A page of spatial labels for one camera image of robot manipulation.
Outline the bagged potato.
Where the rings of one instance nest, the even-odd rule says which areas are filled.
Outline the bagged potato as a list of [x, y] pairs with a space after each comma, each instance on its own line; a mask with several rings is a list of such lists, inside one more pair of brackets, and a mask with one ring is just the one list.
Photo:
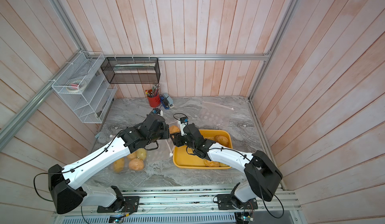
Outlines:
[[137, 155], [136, 153], [130, 153], [129, 155], [127, 155], [126, 157], [128, 160], [133, 160], [133, 159], [136, 159], [137, 158]]
[[113, 171], [115, 173], [122, 172], [124, 170], [124, 168], [125, 168], [125, 159], [124, 158], [120, 158], [113, 163]]

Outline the clear zipper bag pink zip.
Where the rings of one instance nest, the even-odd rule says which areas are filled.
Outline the clear zipper bag pink zip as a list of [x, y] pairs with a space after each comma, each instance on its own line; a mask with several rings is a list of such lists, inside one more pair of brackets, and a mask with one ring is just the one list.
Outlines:
[[114, 173], [121, 173], [127, 170], [139, 172], [144, 170], [147, 159], [147, 150], [140, 148], [127, 156], [114, 161], [111, 169]]

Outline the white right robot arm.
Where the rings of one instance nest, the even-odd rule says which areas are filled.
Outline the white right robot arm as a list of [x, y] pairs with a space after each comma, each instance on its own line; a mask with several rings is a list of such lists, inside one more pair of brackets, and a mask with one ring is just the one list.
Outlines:
[[180, 132], [171, 133], [170, 137], [175, 146], [186, 146], [194, 156], [225, 164], [244, 173], [246, 181], [236, 186], [233, 199], [242, 204], [256, 197], [263, 202], [273, 200], [283, 176], [264, 152], [242, 152], [206, 139], [195, 124], [182, 127]]

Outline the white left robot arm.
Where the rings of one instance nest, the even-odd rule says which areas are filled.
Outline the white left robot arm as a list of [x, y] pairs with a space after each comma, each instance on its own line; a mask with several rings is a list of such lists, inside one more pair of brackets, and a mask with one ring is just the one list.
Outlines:
[[48, 171], [48, 187], [56, 212], [62, 215], [82, 206], [99, 206], [112, 212], [122, 210], [125, 199], [118, 187], [94, 187], [86, 185], [86, 181], [111, 163], [168, 138], [168, 124], [162, 112], [152, 112], [143, 122], [121, 130], [109, 143], [86, 157], [64, 167], [52, 166]]

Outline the yellow plastic tray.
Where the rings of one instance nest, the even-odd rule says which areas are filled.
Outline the yellow plastic tray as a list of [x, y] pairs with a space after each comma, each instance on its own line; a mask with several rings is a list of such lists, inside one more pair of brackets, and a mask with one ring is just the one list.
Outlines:
[[[229, 148], [233, 148], [231, 137], [228, 132], [223, 130], [200, 130], [200, 133], [203, 135], [204, 138], [214, 140], [214, 137], [217, 135], [226, 136], [230, 143]], [[186, 146], [183, 147], [175, 147], [173, 151], [173, 162], [176, 167], [178, 168], [184, 168], [184, 169], [204, 169], [204, 170], [226, 170], [230, 169], [231, 167], [223, 168], [223, 167], [206, 167], [204, 164], [204, 160], [200, 159], [197, 156], [190, 155], [192, 153], [190, 148], [187, 148]]]

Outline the red metal pencil bucket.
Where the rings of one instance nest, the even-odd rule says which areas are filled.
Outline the red metal pencil bucket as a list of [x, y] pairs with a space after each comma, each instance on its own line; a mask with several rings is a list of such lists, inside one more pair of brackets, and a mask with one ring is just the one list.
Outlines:
[[147, 99], [148, 99], [149, 105], [152, 108], [157, 108], [159, 105], [161, 105], [159, 94], [157, 94], [156, 96], [147, 96]]

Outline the light blue stapler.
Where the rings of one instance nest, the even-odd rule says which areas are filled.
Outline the light blue stapler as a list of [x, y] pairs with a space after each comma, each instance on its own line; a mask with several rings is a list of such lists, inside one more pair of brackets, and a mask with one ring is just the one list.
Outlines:
[[170, 109], [174, 108], [173, 99], [171, 97], [169, 97], [169, 107]]

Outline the coloured pencils bunch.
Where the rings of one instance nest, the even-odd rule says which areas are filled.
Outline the coloured pencils bunch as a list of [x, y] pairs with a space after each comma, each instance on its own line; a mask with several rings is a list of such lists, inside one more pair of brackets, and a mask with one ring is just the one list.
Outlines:
[[154, 84], [151, 89], [145, 90], [145, 94], [149, 98], [154, 98], [158, 95], [159, 91], [159, 84]]

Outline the tape roll on shelf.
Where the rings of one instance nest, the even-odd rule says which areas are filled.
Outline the tape roll on shelf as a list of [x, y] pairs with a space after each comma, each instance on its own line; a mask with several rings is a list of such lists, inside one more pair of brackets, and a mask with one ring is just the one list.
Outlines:
[[81, 79], [74, 80], [66, 87], [67, 92], [69, 93], [78, 93], [82, 92], [87, 86], [87, 83]]

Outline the black mesh wall basket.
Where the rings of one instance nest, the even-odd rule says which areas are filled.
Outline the black mesh wall basket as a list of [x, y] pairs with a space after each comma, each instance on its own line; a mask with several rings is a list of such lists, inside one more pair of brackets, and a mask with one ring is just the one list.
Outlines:
[[154, 57], [107, 57], [101, 70], [111, 84], [154, 84], [160, 80]]

